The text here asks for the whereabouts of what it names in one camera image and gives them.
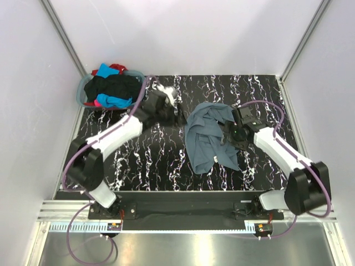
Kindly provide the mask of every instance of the laundry basket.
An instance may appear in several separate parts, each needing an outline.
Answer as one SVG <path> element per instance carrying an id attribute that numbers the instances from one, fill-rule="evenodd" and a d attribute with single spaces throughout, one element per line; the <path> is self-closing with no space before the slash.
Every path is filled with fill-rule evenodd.
<path id="1" fill-rule="evenodd" d="M 145 76 L 143 75 L 143 73 L 139 72 L 139 71 L 135 71 L 135 70 L 126 70 L 123 71 L 123 75 L 128 75 L 128 76 L 134 76 L 136 79 L 139 80 L 140 83 L 143 83 Z M 104 107 L 97 107 L 97 106 L 88 106 L 85 105 L 84 103 L 86 103 L 87 101 L 87 95 L 84 91 L 84 87 L 85 85 L 93 78 L 94 76 L 92 76 L 91 74 L 87 74 L 85 77 L 83 77 L 79 83 L 78 86 L 78 91 L 77 91 L 77 102 L 80 106 L 84 107 L 84 108 L 91 108 L 93 110 L 124 110 L 126 108 L 104 108 Z"/>

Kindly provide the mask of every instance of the gray shirt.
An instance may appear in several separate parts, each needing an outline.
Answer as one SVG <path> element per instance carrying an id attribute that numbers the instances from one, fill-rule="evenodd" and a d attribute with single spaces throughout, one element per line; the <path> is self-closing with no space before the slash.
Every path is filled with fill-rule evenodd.
<path id="1" fill-rule="evenodd" d="M 223 132 L 217 122 L 234 122 L 232 107 L 225 104 L 199 104 L 187 119 L 185 145 L 195 173 L 208 173 L 217 161 L 220 165 L 240 170 L 237 148 L 227 141 L 221 145 Z"/>

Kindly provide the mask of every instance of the black marble surface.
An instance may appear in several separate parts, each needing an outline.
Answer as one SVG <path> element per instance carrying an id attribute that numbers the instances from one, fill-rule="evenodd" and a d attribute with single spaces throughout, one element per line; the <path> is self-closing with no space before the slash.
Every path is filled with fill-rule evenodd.
<path id="1" fill-rule="evenodd" d="M 237 107 L 251 100 L 271 101 L 285 110 L 281 92 L 274 76 L 159 76 L 164 86 L 173 85 L 184 107 L 185 116 L 205 101 Z M 149 83 L 149 90 L 155 86 Z M 281 115 L 263 104 L 252 106 L 252 113 L 276 125 Z M 122 111 L 92 111 L 86 109 L 78 136 L 87 138 L 119 121 Z M 297 148 L 286 115 L 279 134 Z M 137 139 L 125 143 L 104 162 L 105 179 L 114 191 L 208 191 L 208 190 L 268 190 L 286 186 L 286 179 L 276 164 L 258 148 L 250 145 L 239 152 L 242 171 L 218 165 L 209 173 L 193 173 L 184 144 L 184 128 L 171 129 L 159 125 Z"/>

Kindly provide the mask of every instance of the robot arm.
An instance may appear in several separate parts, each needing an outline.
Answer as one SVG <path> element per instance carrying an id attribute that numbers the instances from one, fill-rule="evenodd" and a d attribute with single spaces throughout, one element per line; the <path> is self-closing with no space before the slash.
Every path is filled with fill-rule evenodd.
<path id="1" fill-rule="evenodd" d="M 254 144 L 281 168 L 288 179 L 285 190 L 267 191 L 253 203 L 254 212 L 272 209 L 289 209 L 296 215 L 303 214 L 327 203 L 326 196 L 305 165 L 319 177 L 331 198 L 328 168 L 322 162 L 313 163 L 284 141 L 268 123 L 256 120 L 248 107 L 233 110 L 235 123 L 224 125 L 224 141 L 240 150 Z"/>
<path id="2" fill-rule="evenodd" d="M 158 85 L 157 88 L 148 93 L 148 99 L 141 103 L 133 116 L 125 115 L 119 122 L 96 136 L 86 140 L 75 139 L 70 145 L 67 163 L 83 146 L 94 142 L 74 161 L 67 176 L 85 188 L 113 215 L 119 210 L 120 199 L 104 182 L 103 163 L 106 158 L 123 143 L 138 137 L 157 123 L 162 126 L 186 124 L 181 105 L 175 101 L 177 93 L 174 87 Z"/>

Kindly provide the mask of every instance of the blue clothing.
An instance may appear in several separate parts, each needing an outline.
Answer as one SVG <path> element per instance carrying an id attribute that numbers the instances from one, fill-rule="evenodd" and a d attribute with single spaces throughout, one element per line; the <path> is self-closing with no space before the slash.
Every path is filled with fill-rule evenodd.
<path id="1" fill-rule="evenodd" d="M 195 173 L 208 173 L 217 161 L 225 167 L 240 170 L 238 149 L 228 141 L 221 145 L 223 132 L 218 122 L 234 122 L 232 107 L 225 104 L 199 104 L 185 126 L 186 152 Z"/>
<path id="2" fill-rule="evenodd" d="M 108 96 L 106 94 L 99 94 L 97 96 L 97 101 L 103 107 L 110 108 L 110 107 L 118 107 L 118 108 L 126 108 L 132 104 L 132 97 L 128 100 L 120 99 L 113 96 Z"/>
<path id="3" fill-rule="evenodd" d="M 105 64 L 101 64 L 98 72 L 96 73 L 96 76 L 102 76 L 103 78 L 107 78 L 109 75 L 117 75 L 119 73 L 119 70 L 110 68 Z"/>

